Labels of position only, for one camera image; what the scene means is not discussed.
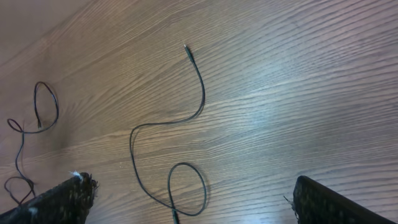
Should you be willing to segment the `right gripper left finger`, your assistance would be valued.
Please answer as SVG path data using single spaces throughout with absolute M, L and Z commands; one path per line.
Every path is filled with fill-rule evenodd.
M 1 214 L 1 224 L 85 224 L 98 182 L 86 172 Z

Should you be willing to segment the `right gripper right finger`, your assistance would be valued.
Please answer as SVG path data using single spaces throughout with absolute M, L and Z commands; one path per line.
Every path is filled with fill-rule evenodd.
M 287 202 L 298 224 L 395 224 L 305 175 Z

